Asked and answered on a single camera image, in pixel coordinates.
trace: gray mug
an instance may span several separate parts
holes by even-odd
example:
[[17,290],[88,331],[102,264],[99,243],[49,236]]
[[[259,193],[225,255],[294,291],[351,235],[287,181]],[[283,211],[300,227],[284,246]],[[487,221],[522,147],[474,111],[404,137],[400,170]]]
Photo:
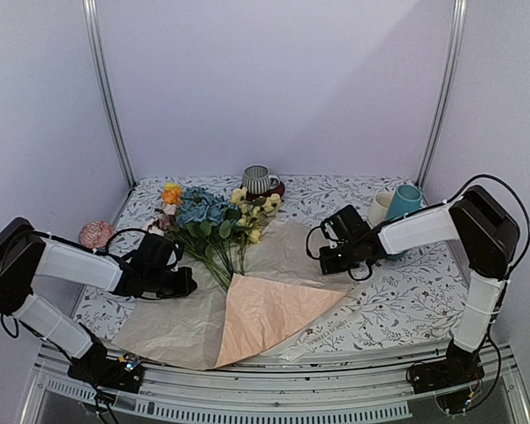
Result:
[[266,166],[254,165],[244,171],[241,183],[248,193],[259,195],[277,187],[280,180],[277,175],[271,175]]

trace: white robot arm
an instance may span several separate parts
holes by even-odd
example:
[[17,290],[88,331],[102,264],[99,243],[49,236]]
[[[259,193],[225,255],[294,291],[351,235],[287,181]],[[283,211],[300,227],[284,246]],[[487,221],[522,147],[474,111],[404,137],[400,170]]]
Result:
[[94,387],[137,392],[141,367],[109,359],[100,340],[35,294],[32,282],[50,276],[126,297],[187,296],[197,285],[191,269],[177,267],[181,256],[180,244],[155,234],[146,233],[137,250],[118,257],[35,231],[16,218],[0,233],[0,314],[12,315],[59,347],[71,360],[69,376]]
[[[480,175],[472,180],[483,177],[494,179],[511,191],[529,225],[526,209],[510,187],[491,176]],[[510,273],[516,266],[512,260],[520,230],[508,212],[483,187],[472,186],[451,201],[381,223],[373,229],[352,205],[348,205],[324,220],[320,228],[330,240],[330,246],[322,247],[318,258],[313,257],[307,247],[308,255],[320,261],[323,274],[347,271],[351,277],[350,270],[365,261],[369,275],[360,281],[372,275],[371,267],[376,261],[389,255],[438,241],[460,240],[471,271],[464,313],[445,360],[412,367],[409,380],[414,391],[421,393],[457,386],[484,376],[478,353],[500,310]],[[528,232],[528,241],[518,261],[526,252],[529,240]]]

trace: blue flower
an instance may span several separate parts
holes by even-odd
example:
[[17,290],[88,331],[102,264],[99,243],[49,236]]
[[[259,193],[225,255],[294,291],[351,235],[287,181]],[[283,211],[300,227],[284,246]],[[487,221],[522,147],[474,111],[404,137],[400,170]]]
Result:
[[232,206],[223,196],[216,196],[201,187],[189,187],[183,192],[183,206],[178,209],[177,224],[184,228],[189,223],[201,223],[209,221],[215,225],[221,225],[226,217],[228,209],[239,210]]
[[212,205],[208,209],[207,218],[211,223],[221,225],[225,219],[226,210],[228,210],[228,202],[220,201]]

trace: beige wrapping paper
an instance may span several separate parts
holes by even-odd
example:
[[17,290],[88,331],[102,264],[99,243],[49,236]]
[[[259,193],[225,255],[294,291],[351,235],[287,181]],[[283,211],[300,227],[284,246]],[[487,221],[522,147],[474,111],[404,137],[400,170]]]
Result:
[[[227,300],[206,268],[185,257],[180,265],[193,268],[199,288],[182,299],[139,300],[114,345],[176,367],[210,369],[283,342],[352,288],[347,275],[323,276],[319,263],[306,256],[309,230],[273,221],[262,243],[248,247],[247,276],[233,279]],[[325,244],[316,231],[312,251]]]

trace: ball of yarn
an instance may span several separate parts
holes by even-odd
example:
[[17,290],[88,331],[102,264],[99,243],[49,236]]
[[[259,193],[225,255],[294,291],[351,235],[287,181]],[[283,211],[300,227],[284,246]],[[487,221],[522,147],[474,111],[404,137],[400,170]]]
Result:
[[110,237],[114,235],[114,227],[105,221],[93,221],[82,227],[79,233],[81,245],[89,249],[99,249],[106,246]]

